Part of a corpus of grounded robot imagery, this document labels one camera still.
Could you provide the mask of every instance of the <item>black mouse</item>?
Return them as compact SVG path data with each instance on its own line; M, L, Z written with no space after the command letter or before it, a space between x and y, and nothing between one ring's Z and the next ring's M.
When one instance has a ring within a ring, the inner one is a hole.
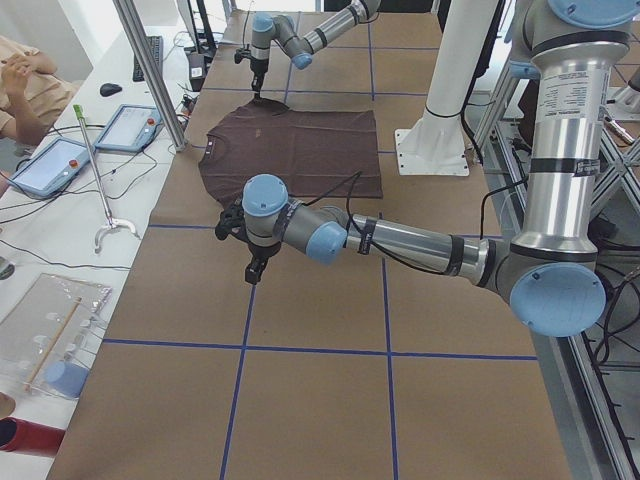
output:
M103 97L110 97L114 93L122 91L122 87L117 83L105 83L100 87L100 95Z

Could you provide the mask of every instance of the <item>brown cloth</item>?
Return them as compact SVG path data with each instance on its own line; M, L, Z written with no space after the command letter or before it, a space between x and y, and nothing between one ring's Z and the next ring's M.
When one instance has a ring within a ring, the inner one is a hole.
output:
M296 112L274 100L252 100L207 136L200 175L224 207L260 173L280 177L291 195L316 197L362 171L352 196L382 198L372 111ZM350 184L330 196L346 196Z

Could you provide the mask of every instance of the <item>dark red cup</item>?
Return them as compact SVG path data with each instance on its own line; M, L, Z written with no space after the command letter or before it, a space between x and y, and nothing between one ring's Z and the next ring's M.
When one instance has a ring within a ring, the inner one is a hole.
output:
M0 420L0 451L55 457L65 431L7 417Z

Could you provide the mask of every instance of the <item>blue framed device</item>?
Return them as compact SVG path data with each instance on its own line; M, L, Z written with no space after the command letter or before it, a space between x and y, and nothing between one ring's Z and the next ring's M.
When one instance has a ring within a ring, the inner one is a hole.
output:
M149 145L162 123L155 107L120 105L104 127L94 147L98 150L137 153Z
M35 197L62 189L89 163L87 147L58 137L9 178L9 184Z

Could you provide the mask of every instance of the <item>robotic arm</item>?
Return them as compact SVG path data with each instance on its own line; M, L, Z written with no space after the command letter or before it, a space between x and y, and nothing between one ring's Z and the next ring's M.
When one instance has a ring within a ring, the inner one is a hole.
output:
M272 175L246 184L241 202L222 213L218 238L232 234L249 245L251 283L260 280L283 242L326 264L345 247L400 259L427 273L461 275L500 295L538 333L564 337L585 330L606 303L593 273L597 249L587 238L600 168L600 107L610 68L628 51L630 21L638 13L635 0L519 2L512 57L519 63L529 58L541 80L524 225L510 244L335 207L314 210L289 199Z
M240 63L244 58L249 59L253 72L251 88L255 98L259 99L264 77L269 70L271 41L275 41L291 58L296 68L302 70L311 64L313 54L356 25L369 21L379 7L380 0L353 0L351 5L314 28L303 38L299 38L296 34L295 24L289 15L272 17L268 13L258 12L253 19L251 46L239 48L236 51L235 63Z

